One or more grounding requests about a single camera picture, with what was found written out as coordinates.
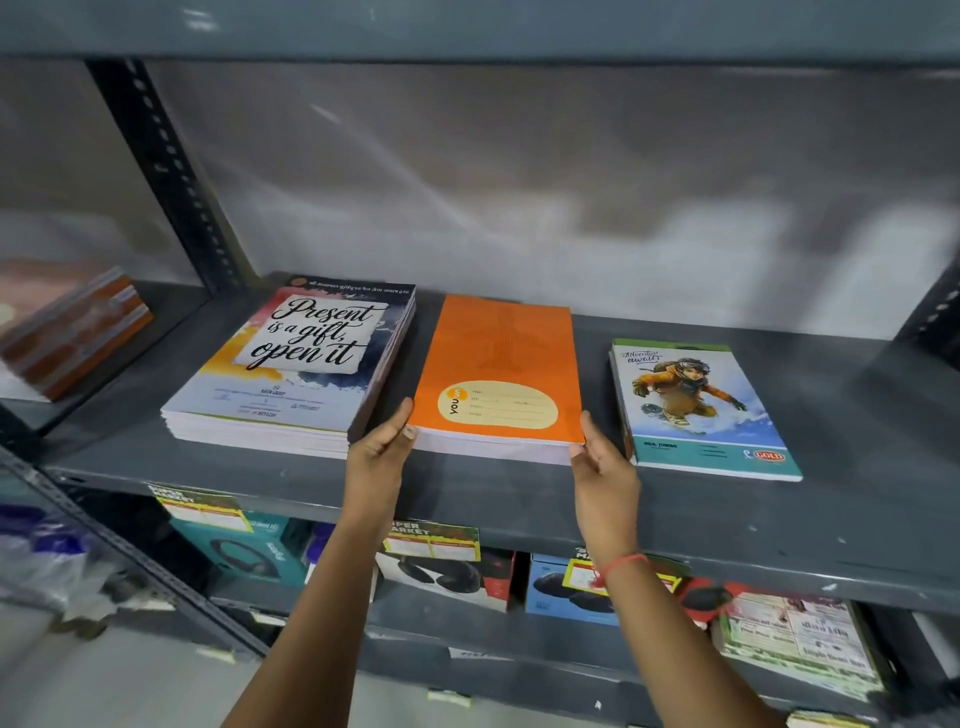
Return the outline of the person's right hand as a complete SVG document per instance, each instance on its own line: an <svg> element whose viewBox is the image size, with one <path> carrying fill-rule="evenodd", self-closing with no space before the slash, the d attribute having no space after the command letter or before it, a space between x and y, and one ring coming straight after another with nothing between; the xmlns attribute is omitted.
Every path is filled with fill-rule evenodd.
<svg viewBox="0 0 960 728"><path fill-rule="evenodd" d="M570 466L576 519L594 566L639 552L642 484L636 467L603 433L600 450L571 445Z"/></svg>

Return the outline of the red wrist thread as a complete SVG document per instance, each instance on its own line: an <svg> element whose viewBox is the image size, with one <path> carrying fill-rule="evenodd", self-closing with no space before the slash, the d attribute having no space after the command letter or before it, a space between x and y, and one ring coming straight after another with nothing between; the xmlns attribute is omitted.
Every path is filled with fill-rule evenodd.
<svg viewBox="0 0 960 728"><path fill-rule="evenodd" d="M606 564L594 565L593 578L590 581L590 588L593 590L606 590L609 576L612 572L621 566L631 563L648 563L649 559L642 552L634 552L612 559Z"/></svg>

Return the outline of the stack of snowboarder-cover notebooks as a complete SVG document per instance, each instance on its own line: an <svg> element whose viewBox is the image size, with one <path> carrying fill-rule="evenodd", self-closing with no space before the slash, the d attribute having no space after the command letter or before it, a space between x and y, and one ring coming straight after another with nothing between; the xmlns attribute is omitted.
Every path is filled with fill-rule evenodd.
<svg viewBox="0 0 960 728"><path fill-rule="evenodd" d="M612 340L608 355L635 466L799 482L799 465L728 346Z"/></svg>

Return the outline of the purple and white packet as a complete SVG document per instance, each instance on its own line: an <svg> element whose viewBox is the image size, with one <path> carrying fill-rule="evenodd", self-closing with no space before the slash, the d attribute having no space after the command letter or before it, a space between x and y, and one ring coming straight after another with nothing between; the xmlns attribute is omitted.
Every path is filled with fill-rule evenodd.
<svg viewBox="0 0 960 728"><path fill-rule="evenodd" d="M306 569L303 579L304 584L309 582L309 579L312 576L312 573L314 572L316 565L322 556L330 537L333 534L334 528L335 524L332 523L315 522L312 524L301 559L302 564Z"/></svg>

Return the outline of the yellow green price label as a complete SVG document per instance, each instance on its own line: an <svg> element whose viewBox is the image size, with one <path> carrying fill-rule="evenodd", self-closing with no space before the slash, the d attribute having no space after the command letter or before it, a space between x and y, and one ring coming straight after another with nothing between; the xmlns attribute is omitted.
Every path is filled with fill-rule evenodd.
<svg viewBox="0 0 960 728"><path fill-rule="evenodd" d="M191 491L154 482L148 482L147 488L174 519L207 528L254 532L253 526L232 495Z"/></svg>
<svg viewBox="0 0 960 728"><path fill-rule="evenodd" d="M675 594L678 588L690 579L689 572L682 564L654 557L649 561L657 577L671 594ZM609 592L599 579L599 571L594 567L590 552L585 547L576 548L575 555L568 561L563 572L561 585L578 592L607 598Z"/></svg>
<svg viewBox="0 0 960 728"><path fill-rule="evenodd" d="M446 561L481 561L479 530L426 520L394 520L382 542L383 551Z"/></svg>

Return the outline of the stack of orange striped books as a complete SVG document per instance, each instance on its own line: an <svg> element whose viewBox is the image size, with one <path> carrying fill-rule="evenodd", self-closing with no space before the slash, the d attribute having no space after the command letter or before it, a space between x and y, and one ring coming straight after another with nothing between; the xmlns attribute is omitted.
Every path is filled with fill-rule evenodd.
<svg viewBox="0 0 960 728"><path fill-rule="evenodd" d="M0 258L0 398L63 399L153 319L118 266Z"/></svg>

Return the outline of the stack of orange notebooks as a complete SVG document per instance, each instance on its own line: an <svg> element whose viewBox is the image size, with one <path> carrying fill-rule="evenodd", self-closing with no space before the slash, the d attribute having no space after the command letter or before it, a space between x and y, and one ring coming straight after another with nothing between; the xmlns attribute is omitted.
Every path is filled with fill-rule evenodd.
<svg viewBox="0 0 960 728"><path fill-rule="evenodd" d="M445 297L408 420L416 450L566 466L582 409L569 308Z"/></svg>

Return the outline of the stack of quote-cover notebooks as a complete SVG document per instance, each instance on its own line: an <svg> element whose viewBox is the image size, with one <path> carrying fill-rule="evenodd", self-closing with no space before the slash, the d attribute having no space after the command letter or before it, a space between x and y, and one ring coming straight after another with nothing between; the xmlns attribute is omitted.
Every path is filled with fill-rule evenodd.
<svg viewBox="0 0 960 728"><path fill-rule="evenodd" d="M416 314L413 284L291 275L163 405L178 440L346 459Z"/></svg>

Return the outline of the teal headphone box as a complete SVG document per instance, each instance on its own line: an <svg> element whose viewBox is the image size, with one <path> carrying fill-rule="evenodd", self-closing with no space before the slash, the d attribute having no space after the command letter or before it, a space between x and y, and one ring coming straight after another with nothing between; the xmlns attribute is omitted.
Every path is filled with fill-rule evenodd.
<svg viewBox="0 0 960 728"><path fill-rule="evenodd" d="M305 583L312 524L253 511L175 508L171 526L221 572L287 586Z"/></svg>

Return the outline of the stack of printed leaflets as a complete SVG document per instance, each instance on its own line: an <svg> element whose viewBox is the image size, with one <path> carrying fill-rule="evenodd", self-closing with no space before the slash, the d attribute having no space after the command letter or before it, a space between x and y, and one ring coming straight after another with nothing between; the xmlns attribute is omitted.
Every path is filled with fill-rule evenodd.
<svg viewBox="0 0 960 728"><path fill-rule="evenodd" d="M743 592L710 626L728 659L867 701L884 674L852 603Z"/></svg>

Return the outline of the person's left forearm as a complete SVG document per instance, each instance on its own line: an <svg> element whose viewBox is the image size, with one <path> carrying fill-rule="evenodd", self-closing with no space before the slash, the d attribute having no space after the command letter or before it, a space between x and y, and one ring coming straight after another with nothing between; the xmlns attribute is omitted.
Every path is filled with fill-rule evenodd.
<svg viewBox="0 0 960 728"><path fill-rule="evenodd" d="M342 514L221 728L348 728L376 553L392 516Z"/></svg>

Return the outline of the person's right forearm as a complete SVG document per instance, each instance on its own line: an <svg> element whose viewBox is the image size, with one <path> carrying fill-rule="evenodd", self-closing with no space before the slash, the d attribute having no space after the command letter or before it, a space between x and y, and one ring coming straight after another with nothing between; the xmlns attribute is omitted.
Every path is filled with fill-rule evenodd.
<svg viewBox="0 0 960 728"><path fill-rule="evenodd" d="M619 566L606 590L664 728L787 728L694 625L649 563Z"/></svg>

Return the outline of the grey metal shelf rack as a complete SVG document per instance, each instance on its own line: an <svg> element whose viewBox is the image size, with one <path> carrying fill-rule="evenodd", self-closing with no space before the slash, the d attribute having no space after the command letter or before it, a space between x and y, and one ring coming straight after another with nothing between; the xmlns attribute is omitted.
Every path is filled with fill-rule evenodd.
<svg viewBox="0 0 960 728"><path fill-rule="evenodd" d="M159 82L269 281L569 307L726 344L803 480L650 468L640 537L700 576L960 619L960 0L0 0L0 58Z"/></svg>

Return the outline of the person's left hand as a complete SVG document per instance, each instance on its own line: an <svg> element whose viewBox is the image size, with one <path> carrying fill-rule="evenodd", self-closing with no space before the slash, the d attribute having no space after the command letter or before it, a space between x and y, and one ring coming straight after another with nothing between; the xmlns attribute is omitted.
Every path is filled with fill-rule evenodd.
<svg viewBox="0 0 960 728"><path fill-rule="evenodd" d="M400 496L402 471L417 436L409 420L403 429L389 429L382 422L349 448L339 523L374 539L386 536Z"/></svg>

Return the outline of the blue headphone box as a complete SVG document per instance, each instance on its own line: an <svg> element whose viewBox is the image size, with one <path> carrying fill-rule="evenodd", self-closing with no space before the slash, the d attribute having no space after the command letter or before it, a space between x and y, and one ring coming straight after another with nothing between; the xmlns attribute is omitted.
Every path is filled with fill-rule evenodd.
<svg viewBox="0 0 960 728"><path fill-rule="evenodd" d="M527 614L579 623L618 626L605 594L565 585L570 558L532 553L524 610Z"/></svg>

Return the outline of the clear plastic bags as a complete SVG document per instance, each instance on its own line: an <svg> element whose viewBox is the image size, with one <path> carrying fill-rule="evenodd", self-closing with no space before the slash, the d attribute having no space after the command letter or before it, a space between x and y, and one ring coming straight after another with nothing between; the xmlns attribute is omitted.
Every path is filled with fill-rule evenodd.
<svg viewBox="0 0 960 728"><path fill-rule="evenodd" d="M59 613L66 621L103 615L111 568L89 534L38 507L0 503L0 601Z"/></svg>

